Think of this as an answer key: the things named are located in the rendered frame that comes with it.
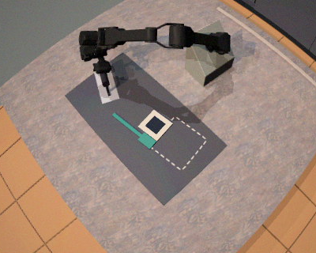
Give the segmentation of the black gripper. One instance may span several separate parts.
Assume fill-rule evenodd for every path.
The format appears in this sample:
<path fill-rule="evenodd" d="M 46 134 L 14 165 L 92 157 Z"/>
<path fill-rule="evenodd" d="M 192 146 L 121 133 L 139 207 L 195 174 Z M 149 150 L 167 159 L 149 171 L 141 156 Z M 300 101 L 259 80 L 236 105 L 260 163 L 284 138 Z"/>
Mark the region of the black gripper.
<path fill-rule="evenodd" d="M 99 61 L 97 63 L 93 63 L 93 67 L 94 67 L 93 71 L 95 71 L 96 74 L 110 73 L 112 69 L 111 65 L 109 62 L 107 62 L 104 59 L 104 56 L 107 56 L 107 50 L 110 50 L 110 49 L 103 49 L 102 47 L 97 47 L 97 45 L 95 45 L 95 48 L 97 50 L 96 58 L 98 58 Z"/>

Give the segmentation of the teal small trowel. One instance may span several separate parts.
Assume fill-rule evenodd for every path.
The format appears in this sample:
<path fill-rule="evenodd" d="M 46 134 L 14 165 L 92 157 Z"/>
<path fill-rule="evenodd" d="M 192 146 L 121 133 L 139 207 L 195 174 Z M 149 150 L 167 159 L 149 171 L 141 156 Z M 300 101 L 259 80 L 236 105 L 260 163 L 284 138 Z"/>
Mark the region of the teal small trowel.
<path fill-rule="evenodd" d="M 131 130 L 133 133 L 135 133 L 139 139 L 138 141 L 143 144 L 145 147 L 147 147 L 148 149 L 151 149 L 155 144 L 156 141 L 151 138 L 150 136 L 148 136 L 146 133 L 139 133 L 137 130 L 135 130 L 131 125 L 129 125 L 127 122 L 125 122 L 121 117 L 119 117 L 117 114 L 113 114 L 112 116 L 114 116 L 119 122 L 122 123 L 122 125 L 124 125 L 125 127 L 127 127 L 129 130 Z"/>

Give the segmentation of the tan square tile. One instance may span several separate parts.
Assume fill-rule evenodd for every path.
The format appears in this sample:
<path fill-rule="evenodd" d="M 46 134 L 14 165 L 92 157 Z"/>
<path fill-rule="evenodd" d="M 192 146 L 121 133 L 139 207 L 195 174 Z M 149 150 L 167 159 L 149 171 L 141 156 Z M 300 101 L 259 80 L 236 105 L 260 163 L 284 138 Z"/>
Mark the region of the tan square tile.
<path fill-rule="evenodd" d="M 153 110 L 138 126 L 150 137 L 158 141 L 173 123 Z"/>

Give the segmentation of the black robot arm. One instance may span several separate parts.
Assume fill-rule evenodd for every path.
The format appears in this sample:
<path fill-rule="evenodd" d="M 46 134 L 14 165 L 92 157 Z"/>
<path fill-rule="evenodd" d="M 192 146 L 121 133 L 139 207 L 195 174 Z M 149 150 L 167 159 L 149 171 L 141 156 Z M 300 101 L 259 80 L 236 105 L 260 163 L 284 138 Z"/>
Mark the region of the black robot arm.
<path fill-rule="evenodd" d="M 157 41 L 157 29 L 165 25 L 169 27 L 169 47 Z M 104 30 L 105 29 L 105 30 Z M 128 41 L 145 41 L 157 43 L 165 48 L 183 49 L 193 44 L 202 44 L 210 52 L 216 51 L 219 55 L 228 54 L 231 36 L 227 32 L 204 34 L 194 32 L 190 26 L 179 23 L 166 23 L 158 27 L 145 27 L 145 29 L 125 30 L 119 27 L 101 27 L 98 31 L 81 31 L 79 35 L 81 60 L 90 61 L 96 59 L 97 47 L 114 49 L 117 45 L 124 45 Z M 101 48 L 101 49 L 102 49 Z"/>

